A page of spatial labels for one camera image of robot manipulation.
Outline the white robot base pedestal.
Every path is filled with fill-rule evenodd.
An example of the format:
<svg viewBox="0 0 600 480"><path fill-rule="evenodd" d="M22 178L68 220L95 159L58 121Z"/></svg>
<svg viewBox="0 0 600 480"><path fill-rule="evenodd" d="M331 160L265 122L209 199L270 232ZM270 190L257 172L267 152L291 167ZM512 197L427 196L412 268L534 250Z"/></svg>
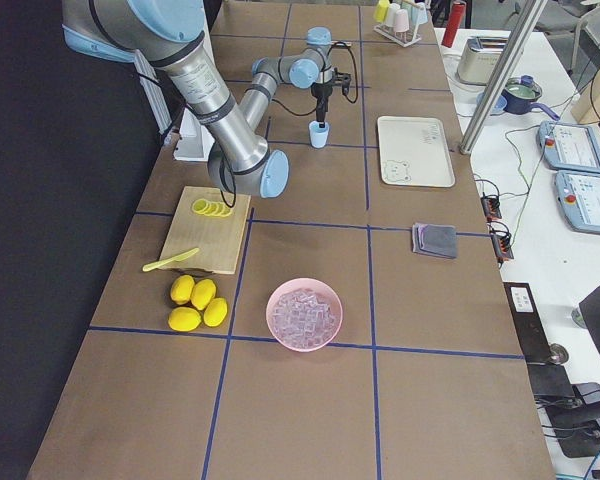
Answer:
<svg viewBox="0 0 600 480"><path fill-rule="evenodd" d="M185 104L174 158L187 162L207 162L214 143L208 129L199 123L190 105Z"/></svg>

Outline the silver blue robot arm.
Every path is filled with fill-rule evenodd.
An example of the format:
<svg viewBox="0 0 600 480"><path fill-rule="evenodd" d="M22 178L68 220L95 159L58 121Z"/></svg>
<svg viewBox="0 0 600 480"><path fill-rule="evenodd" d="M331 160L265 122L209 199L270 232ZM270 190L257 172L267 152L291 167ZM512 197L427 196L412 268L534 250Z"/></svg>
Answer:
<svg viewBox="0 0 600 480"><path fill-rule="evenodd" d="M323 126L334 86L350 84L349 75L332 64L330 54L338 44L325 27L311 28L306 48L297 55L256 61L253 80L237 101L204 49L206 15L200 1L65 1L62 14L72 50L115 62L131 62L141 52L167 74L214 138L208 173L228 193L275 198L287 185L287 156L255 131L280 85L310 90Z"/></svg>

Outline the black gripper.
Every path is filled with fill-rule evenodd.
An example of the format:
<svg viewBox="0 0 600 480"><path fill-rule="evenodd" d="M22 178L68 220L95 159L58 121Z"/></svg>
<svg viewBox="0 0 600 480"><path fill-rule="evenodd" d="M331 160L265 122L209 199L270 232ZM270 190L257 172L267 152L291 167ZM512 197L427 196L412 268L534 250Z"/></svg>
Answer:
<svg viewBox="0 0 600 480"><path fill-rule="evenodd" d="M316 102L316 121L318 123L326 122L328 98L334 90L339 89L341 94L349 100L351 82L352 75L338 69L329 69L319 73L317 81L311 85L311 94L318 100Z"/></svg>

